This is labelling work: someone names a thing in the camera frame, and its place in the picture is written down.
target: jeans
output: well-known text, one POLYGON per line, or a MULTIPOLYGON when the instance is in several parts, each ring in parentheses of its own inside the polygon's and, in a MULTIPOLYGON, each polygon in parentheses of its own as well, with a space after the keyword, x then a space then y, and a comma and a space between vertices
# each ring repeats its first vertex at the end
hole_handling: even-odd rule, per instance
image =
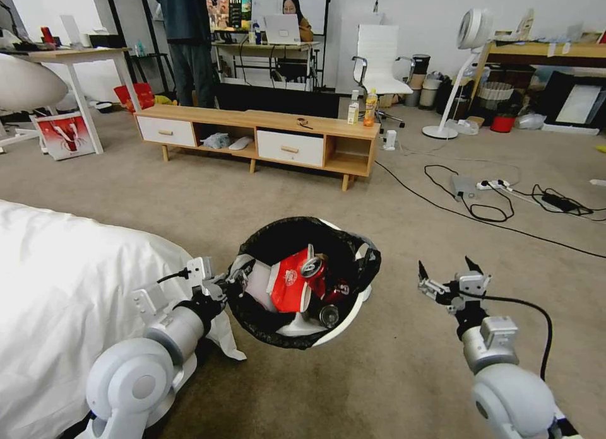
POLYGON ((215 107, 215 88, 219 82, 213 68, 210 49, 203 44, 169 43, 170 57, 175 69, 177 99, 182 106, 193 106, 194 86, 201 108, 215 107))

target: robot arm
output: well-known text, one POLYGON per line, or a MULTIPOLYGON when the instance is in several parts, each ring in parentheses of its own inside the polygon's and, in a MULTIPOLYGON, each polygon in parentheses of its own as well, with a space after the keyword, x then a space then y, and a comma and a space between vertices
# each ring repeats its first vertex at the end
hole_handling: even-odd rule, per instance
POLYGON ((175 395, 194 373, 198 341, 227 303, 228 290, 242 290, 251 264, 230 278, 213 277, 210 258, 195 258, 181 272, 192 291, 190 300, 166 311, 160 284, 131 293, 146 328, 143 337, 121 341, 104 351, 86 381, 86 401, 93 419, 80 439, 141 438, 148 426, 170 409, 175 395))
POLYGON ((498 439, 580 438, 557 408, 547 384, 518 366, 513 344, 518 328, 509 317, 489 316, 482 297, 490 283, 479 266, 446 284, 429 278, 419 262, 419 290, 444 305, 458 321, 457 335, 475 375, 472 399, 498 439))

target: power strip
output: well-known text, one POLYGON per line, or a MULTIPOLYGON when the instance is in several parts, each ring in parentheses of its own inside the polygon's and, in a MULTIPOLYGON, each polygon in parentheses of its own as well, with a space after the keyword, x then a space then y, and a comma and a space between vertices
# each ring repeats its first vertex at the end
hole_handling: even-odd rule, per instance
POLYGON ((507 180, 483 180, 478 182, 475 186, 478 190, 497 190, 509 188, 509 182, 507 180))

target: woman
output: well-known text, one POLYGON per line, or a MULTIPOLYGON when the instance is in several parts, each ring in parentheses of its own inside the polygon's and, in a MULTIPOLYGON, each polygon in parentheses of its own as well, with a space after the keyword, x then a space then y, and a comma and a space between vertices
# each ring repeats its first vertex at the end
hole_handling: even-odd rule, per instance
POLYGON ((282 13, 285 15, 297 15, 299 20, 299 33, 301 35, 301 42, 313 42, 314 33, 311 32, 311 25, 306 20, 305 16, 301 13, 301 4, 299 0, 283 0, 282 1, 282 13))

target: drawer handle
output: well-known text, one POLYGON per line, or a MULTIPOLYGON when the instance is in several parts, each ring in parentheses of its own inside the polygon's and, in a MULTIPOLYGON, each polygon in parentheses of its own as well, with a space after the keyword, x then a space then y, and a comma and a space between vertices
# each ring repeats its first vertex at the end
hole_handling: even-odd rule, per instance
POLYGON ((284 152, 299 153, 299 149, 289 148, 288 146, 282 146, 280 149, 282 149, 284 152))

